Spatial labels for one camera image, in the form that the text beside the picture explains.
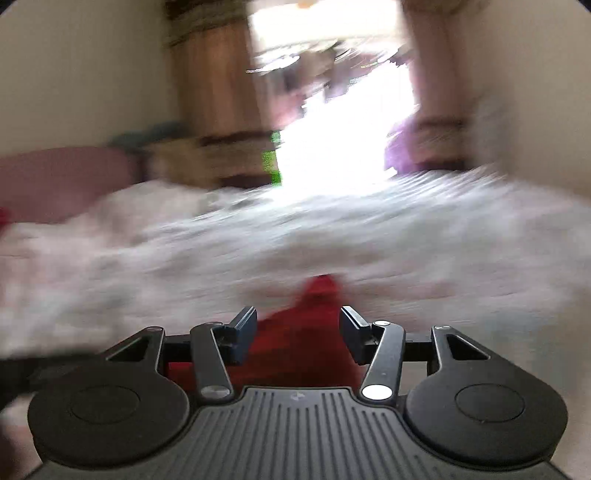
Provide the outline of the pink quilted pillow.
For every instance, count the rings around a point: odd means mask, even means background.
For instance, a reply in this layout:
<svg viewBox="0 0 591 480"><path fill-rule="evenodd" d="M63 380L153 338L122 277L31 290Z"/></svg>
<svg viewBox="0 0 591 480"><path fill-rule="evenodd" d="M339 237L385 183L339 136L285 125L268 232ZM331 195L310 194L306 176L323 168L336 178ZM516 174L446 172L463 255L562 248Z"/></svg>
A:
<svg viewBox="0 0 591 480"><path fill-rule="evenodd" d="M137 182L137 162L108 147L63 147L1 158L1 216L59 223Z"/></svg>

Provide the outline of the hanging clothes outside window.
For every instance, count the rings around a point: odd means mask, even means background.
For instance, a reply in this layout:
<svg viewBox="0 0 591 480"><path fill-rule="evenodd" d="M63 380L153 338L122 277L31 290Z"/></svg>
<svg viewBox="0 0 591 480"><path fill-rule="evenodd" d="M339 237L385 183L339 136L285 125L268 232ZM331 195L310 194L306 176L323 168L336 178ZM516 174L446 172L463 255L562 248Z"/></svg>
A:
<svg viewBox="0 0 591 480"><path fill-rule="evenodd" d="M304 117L312 96L332 100L345 95L377 67L404 65L412 53L410 44L378 37L297 43L257 54L249 73L262 81L270 120L280 129Z"/></svg>

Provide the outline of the striped brown curtain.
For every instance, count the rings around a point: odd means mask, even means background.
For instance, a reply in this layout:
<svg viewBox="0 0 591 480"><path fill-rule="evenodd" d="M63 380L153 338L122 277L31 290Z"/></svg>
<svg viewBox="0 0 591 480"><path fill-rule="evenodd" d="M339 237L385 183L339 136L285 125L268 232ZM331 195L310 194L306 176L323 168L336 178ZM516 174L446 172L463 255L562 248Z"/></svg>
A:
<svg viewBox="0 0 591 480"><path fill-rule="evenodd" d="M418 101L407 139L418 171L466 171L472 162L461 6L460 1L402 3L411 42L409 70Z"/></svg>
<svg viewBox="0 0 591 480"><path fill-rule="evenodd" d="M166 1L163 10L189 133L179 179L212 188L280 184L276 132L254 72L245 2Z"/></svg>

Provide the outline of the beige plush blanket pile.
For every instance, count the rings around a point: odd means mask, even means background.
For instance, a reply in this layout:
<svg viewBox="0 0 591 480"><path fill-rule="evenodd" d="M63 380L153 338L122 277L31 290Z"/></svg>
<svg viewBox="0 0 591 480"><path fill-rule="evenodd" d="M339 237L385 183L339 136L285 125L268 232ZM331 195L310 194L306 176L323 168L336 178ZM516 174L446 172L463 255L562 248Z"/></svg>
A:
<svg viewBox="0 0 591 480"><path fill-rule="evenodd" d="M212 190L218 187L216 176L202 149L191 138L148 144L147 178Z"/></svg>

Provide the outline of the purple cloth by window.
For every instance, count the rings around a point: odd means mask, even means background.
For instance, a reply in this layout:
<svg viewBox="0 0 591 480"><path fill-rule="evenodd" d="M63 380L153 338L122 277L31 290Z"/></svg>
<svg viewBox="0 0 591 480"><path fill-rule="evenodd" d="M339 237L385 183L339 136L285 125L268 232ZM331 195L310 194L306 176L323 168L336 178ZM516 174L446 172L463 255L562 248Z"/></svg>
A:
<svg viewBox="0 0 591 480"><path fill-rule="evenodd" d="M385 149L385 169L394 169L398 175L408 175L417 171L414 158L414 117L401 121L388 135Z"/></svg>

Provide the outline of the left striped brown curtain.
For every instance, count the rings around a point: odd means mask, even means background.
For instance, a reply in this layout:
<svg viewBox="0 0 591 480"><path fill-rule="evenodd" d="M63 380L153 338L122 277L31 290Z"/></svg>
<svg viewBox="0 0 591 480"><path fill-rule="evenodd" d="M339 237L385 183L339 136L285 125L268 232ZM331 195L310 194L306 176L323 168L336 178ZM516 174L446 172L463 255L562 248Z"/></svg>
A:
<svg viewBox="0 0 591 480"><path fill-rule="evenodd" d="M212 188L280 184L276 132L254 72L245 2L166 1L163 10L189 133L179 179Z"/></svg>

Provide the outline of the dark red zip-neck shirt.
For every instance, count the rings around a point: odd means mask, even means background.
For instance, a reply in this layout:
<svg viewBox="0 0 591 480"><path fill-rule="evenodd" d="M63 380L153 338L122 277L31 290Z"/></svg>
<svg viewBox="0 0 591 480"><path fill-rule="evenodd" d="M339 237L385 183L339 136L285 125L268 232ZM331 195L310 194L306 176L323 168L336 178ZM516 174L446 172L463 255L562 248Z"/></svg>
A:
<svg viewBox="0 0 591 480"><path fill-rule="evenodd" d="M228 367L235 393L250 386L356 388L362 369L339 333L341 294L335 277L317 276L293 305L260 320L245 361Z"/></svg>

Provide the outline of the white floral fleece blanket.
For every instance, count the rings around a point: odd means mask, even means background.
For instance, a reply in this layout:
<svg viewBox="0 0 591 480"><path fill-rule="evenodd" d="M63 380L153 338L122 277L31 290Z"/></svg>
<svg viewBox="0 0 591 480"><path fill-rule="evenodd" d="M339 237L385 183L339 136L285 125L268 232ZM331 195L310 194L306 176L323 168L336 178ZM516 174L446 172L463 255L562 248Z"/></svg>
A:
<svg viewBox="0 0 591 480"><path fill-rule="evenodd" d="M333 275L346 304L410 332L453 326L561 393L555 463L590 475L590 203L483 170L313 194L160 181L1 240L1 354L101 350Z"/></svg>

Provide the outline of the teal plush item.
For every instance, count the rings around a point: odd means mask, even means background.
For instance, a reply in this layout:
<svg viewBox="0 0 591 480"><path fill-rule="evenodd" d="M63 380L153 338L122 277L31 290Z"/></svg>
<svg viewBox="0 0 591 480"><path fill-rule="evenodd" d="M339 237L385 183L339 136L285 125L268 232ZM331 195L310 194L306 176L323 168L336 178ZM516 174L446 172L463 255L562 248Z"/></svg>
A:
<svg viewBox="0 0 591 480"><path fill-rule="evenodd" d="M127 131L114 136L107 143L109 148L124 151L141 150L146 145L163 140L178 139L189 135L189 130L178 121L157 123L144 130Z"/></svg>

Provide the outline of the right striped brown curtain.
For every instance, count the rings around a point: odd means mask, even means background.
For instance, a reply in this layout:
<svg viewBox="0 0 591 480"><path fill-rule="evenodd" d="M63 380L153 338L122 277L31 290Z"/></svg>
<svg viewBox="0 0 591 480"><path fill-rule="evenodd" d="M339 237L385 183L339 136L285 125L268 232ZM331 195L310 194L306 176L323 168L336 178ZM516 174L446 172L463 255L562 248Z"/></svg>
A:
<svg viewBox="0 0 591 480"><path fill-rule="evenodd" d="M409 70L418 101L407 139L418 171L466 171L472 162L461 6L460 1L402 3L411 42Z"/></svg>

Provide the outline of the small red cloth at left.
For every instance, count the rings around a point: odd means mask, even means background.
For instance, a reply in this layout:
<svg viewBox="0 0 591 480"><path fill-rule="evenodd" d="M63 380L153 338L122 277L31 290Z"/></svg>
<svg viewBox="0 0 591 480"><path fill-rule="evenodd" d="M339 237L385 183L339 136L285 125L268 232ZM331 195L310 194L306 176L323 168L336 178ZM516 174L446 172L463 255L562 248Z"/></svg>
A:
<svg viewBox="0 0 591 480"><path fill-rule="evenodd" d="M3 232L13 224L12 212L4 207L0 208L0 231Z"/></svg>

